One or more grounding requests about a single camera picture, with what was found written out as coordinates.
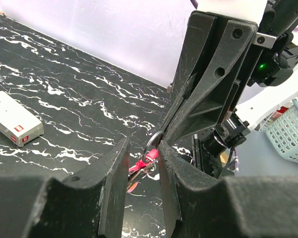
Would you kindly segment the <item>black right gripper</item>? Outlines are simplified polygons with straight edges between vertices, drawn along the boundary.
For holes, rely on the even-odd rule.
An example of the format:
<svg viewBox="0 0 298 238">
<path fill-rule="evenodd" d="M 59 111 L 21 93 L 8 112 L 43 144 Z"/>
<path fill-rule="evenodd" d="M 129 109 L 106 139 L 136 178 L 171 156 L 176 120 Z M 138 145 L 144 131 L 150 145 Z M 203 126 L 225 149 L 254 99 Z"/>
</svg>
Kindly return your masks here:
<svg viewBox="0 0 298 238">
<path fill-rule="evenodd" d="M 257 29 L 256 23 L 245 20 L 217 20 L 190 77 L 190 95 L 164 133 L 163 140 L 169 145 L 194 134 L 192 164 L 216 179 L 233 175 L 236 147 L 250 133 L 249 123 L 238 117 L 234 107 L 253 70 L 250 55 L 256 49 Z"/>
</svg>

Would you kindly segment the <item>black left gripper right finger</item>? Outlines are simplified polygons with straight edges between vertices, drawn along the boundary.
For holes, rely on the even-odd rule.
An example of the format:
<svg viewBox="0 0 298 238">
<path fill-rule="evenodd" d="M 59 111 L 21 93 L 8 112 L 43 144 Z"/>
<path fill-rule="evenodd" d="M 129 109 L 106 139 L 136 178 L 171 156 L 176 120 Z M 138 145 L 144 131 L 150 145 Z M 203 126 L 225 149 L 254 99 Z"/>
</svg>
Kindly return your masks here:
<svg viewBox="0 0 298 238">
<path fill-rule="evenodd" d="M 213 178 L 165 142 L 158 168 L 169 238 L 298 238 L 298 177 Z"/>
</svg>

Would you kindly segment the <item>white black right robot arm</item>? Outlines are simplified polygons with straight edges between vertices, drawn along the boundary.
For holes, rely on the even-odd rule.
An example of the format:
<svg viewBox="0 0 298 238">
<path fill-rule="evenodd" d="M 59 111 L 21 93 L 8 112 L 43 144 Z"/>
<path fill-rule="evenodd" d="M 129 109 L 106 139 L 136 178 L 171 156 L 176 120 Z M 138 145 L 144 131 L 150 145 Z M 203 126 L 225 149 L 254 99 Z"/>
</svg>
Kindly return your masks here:
<svg viewBox="0 0 298 238">
<path fill-rule="evenodd" d="M 236 105 L 247 86 L 279 86 L 298 64 L 298 0 L 195 0 L 159 124 L 172 145 L 193 136 L 194 165 L 218 178 L 220 154 L 250 133 Z"/>
</svg>

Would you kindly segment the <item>small dark key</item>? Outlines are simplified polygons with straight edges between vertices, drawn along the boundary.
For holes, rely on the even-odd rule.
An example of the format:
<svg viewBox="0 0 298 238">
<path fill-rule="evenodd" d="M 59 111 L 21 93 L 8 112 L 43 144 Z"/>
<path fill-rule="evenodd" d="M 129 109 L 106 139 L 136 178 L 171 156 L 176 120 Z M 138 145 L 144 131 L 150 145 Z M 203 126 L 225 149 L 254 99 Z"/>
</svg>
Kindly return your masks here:
<svg viewBox="0 0 298 238">
<path fill-rule="evenodd" d="M 131 186 L 132 184 L 134 184 L 139 176 L 153 173 L 155 169 L 155 162 L 144 164 L 142 161 L 140 161 L 139 164 L 135 164 L 132 168 L 130 168 L 127 186 Z"/>
</svg>

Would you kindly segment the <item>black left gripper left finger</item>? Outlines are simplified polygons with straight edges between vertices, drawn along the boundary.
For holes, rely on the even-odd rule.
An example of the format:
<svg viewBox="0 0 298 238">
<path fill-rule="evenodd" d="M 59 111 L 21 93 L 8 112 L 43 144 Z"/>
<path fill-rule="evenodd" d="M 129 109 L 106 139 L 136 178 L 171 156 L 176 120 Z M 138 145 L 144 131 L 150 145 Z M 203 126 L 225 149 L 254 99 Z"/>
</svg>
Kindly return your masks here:
<svg viewBox="0 0 298 238">
<path fill-rule="evenodd" d="M 119 238 L 130 142 L 75 174 L 0 177 L 0 238 Z"/>
</svg>

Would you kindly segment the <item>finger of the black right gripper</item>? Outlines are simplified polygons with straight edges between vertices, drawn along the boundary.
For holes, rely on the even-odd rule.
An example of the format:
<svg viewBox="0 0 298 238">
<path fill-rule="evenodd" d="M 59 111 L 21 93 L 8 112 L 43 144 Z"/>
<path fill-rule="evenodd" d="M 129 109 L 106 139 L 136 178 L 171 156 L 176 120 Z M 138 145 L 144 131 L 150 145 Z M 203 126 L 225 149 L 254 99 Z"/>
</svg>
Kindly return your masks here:
<svg viewBox="0 0 298 238">
<path fill-rule="evenodd" d="M 190 95 L 190 90 L 192 89 L 190 77 L 195 74 L 194 70 L 204 47 L 207 45 L 209 36 L 212 35 L 217 19 L 216 16 L 210 13 L 197 10 L 192 12 L 189 17 L 172 84 L 170 102 L 167 104 L 164 117 L 161 119 L 161 130 L 165 133 L 168 133 L 175 116 Z"/>
</svg>

